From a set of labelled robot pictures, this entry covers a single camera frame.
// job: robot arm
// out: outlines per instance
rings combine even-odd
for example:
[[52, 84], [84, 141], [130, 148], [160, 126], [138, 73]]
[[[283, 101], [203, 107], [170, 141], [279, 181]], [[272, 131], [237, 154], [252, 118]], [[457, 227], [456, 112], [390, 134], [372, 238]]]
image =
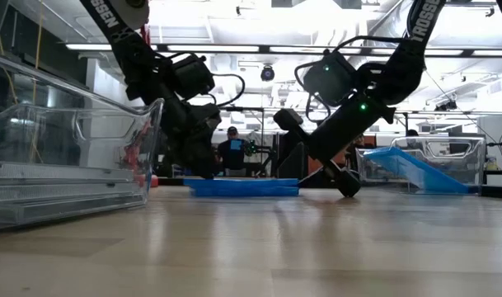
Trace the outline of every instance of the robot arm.
[[161, 128], [172, 156], [197, 175], [212, 178], [215, 158], [213, 131], [221, 122], [214, 104], [186, 102], [214, 87], [213, 74], [195, 54], [173, 63], [152, 50], [134, 29], [148, 18], [148, 0], [80, 0], [110, 42], [128, 85], [130, 100], [141, 97], [149, 105], [165, 100]]
[[[353, 196], [360, 188], [359, 180], [331, 160], [381, 117], [388, 123], [393, 122], [396, 109], [388, 106], [402, 102], [419, 86], [425, 69], [425, 49], [445, 3], [446, 0], [415, 0], [404, 38], [355, 37], [332, 52], [325, 52], [321, 61], [308, 64], [312, 67], [304, 82], [296, 75], [306, 91], [319, 101], [340, 107], [312, 134], [300, 128], [303, 120], [293, 111], [281, 110], [274, 116], [281, 129], [293, 131], [306, 144], [309, 155], [323, 164], [321, 172], [343, 195]], [[339, 49], [361, 39], [399, 45], [386, 64], [366, 63], [355, 70]]]

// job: clear plastic bin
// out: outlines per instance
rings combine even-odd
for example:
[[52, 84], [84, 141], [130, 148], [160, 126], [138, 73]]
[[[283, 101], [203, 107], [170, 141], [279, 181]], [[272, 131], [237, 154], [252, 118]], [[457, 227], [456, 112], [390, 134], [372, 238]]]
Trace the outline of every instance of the clear plastic bin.
[[442, 182], [462, 184], [470, 192], [477, 192], [483, 182], [486, 159], [486, 141], [483, 138], [398, 138], [393, 140], [392, 147], [418, 160], [421, 167], [404, 163], [398, 157], [391, 160], [370, 158], [367, 155], [372, 151], [361, 149], [357, 152], [357, 159], [363, 182], [427, 192], [432, 191], [425, 185], [425, 180], [432, 175]]
[[161, 113], [0, 58], [0, 228], [145, 204]]

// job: red object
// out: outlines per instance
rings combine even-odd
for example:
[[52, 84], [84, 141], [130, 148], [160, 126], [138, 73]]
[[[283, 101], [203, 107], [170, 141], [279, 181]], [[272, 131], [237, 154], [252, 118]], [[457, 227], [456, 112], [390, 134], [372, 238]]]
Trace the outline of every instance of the red object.
[[138, 182], [139, 186], [144, 186], [144, 180], [146, 180], [146, 176], [144, 174], [136, 175], [134, 177], [134, 181]]
[[159, 186], [159, 177], [156, 175], [152, 175], [152, 182], [150, 183], [150, 187], [158, 187]]
[[150, 124], [150, 122], [147, 121], [146, 124], [144, 124], [143, 129], [134, 136], [134, 141], [130, 145], [124, 147], [124, 152], [126, 153], [126, 155], [123, 158], [123, 162], [128, 164], [129, 168], [134, 172], [137, 172], [138, 169], [137, 157], [141, 150], [141, 143], [143, 142], [144, 136], [151, 126], [152, 125]]
[[143, 37], [144, 42], [146, 42], [147, 45], [150, 45], [152, 41], [150, 41], [150, 25], [149, 24], [144, 24], [141, 27], [141, 36]]

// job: cap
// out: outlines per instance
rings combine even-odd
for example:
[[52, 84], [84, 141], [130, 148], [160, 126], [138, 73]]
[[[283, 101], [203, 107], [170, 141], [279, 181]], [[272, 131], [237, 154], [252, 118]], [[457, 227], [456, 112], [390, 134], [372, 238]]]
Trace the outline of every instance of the cap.
[[234, 127], [234, 126], [229, 127], [228, 130], [227, 130], [227, 133], [228, 134], [236, 134], [237, 133], [236, 127]]

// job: blue plastic tray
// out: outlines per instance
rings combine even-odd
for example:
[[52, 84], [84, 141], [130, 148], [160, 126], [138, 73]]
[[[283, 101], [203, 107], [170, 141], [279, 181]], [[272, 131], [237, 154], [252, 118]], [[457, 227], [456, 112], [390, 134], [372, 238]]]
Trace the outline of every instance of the blue plastic tray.
[[192, 188], [192, 195], [196, 197], [285, 197], [298, 196], [298, 187], [295, 186], [270, 186], [250, 187], [244, 191], [234, 191], [233, 188], [197, 187]]
[[366, 151], [364, 157], [397, 176], [406, 177], [412, 184], [425, 191], [458, 194], [470, 192], [469, 186], [398, 148], [376, 148]]
[[185, 186], [197, 187], [222, 187], [222, 188], [251, 188], [251, 187], [272, 187], [272, 186], [296, 186], [298, 187], [298, 179], [185, 179]]

